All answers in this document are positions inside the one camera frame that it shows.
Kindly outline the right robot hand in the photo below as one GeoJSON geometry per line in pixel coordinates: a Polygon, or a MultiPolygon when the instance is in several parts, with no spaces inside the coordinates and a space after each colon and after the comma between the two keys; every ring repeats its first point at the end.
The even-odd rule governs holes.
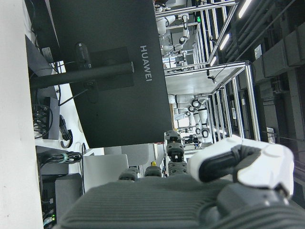
{"type": "Polygon", "coordinates": [[[59,229],[302,229],[289,203],[294,156],[283,145],[228,137],[167,178],[91,188],[59,229]]]}

